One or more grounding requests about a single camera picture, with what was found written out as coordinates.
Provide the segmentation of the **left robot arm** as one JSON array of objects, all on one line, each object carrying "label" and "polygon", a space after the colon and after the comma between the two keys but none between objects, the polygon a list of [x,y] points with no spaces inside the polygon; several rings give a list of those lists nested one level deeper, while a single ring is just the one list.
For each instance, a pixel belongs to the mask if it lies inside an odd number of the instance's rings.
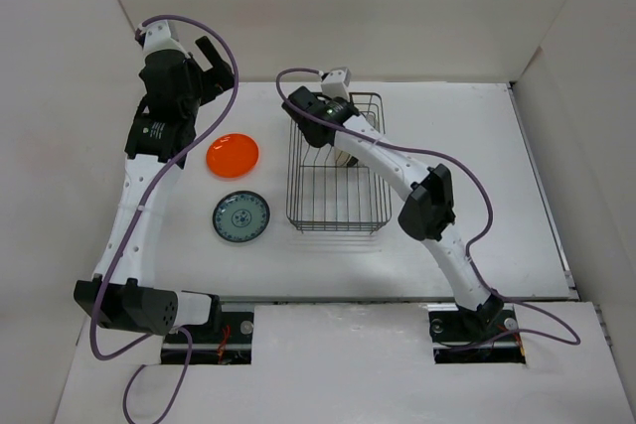
[{"label": "left robot arm", "polygon": [[170,196],[196,136],[200,106],[232,89],[235,76],[207,37],[195,42],[210,62],[203,70],[171,41],[144,50],[146,92],[135,112],[124,152],[122,195],[107,247],[74,299],[94,326],[165,336],[182,326],[203,342],[222,329],[218,296],[155,287],[155,255]]}]

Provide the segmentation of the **cream floral plate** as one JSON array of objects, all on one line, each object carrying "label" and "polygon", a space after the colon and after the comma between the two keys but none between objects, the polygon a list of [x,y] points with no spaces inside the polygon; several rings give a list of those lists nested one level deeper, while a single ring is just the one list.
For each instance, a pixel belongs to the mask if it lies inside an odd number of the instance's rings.
[{"label": "cream floral plate", "polygon": [[334,149],[334,165],[338,168],[356,167],[359,160],[352,154],[342,151],[338,148]]}]

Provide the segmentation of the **orange plate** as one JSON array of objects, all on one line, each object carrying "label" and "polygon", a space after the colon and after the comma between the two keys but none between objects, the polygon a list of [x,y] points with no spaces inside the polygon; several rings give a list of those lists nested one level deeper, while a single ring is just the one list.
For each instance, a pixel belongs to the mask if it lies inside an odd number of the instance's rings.
[{"label": "orange plate", "polygon": [[215,139],[206,153],[206,165],[210,172],[226,180],[247,175],[258,159],[257,143],[242,133],[230,133]]}]

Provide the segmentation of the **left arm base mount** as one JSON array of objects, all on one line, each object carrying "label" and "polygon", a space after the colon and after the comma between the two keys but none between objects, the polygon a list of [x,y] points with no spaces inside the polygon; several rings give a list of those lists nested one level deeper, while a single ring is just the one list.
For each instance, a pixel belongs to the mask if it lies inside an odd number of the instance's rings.
[{"label": "left arm base mount", "polygon": [[193,345],[190,365],[251,364],[254,308],[224,303],[215,325],[186,325]]}]

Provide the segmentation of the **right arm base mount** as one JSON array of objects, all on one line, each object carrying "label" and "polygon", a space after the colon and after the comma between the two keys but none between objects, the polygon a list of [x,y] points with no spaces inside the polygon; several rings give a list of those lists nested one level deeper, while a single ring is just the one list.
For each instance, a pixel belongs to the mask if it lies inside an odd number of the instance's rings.
[{"label": "right arm base mount", "polygon": [[471,331],[454,306],[427,311],[436,364],[525,364],[526,356],[514,308],[506,305],[485,331]]}]

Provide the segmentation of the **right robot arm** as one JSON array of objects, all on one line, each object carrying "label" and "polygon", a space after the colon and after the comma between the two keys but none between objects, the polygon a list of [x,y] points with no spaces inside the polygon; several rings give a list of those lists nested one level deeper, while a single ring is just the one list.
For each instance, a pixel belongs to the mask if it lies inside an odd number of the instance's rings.
[{"label": "right robot arm", "polygon": [[301,86],[283,99],[282,107],[309,145],[333,146],[391,186],[403,201],[398,224],[435,259],[453,292],[466,339],[475,341],[491,332],[503,300],[483,284],[455,227],[451,171],[443,164],[430,167],[397,149],[344,98],[326,99]]}]

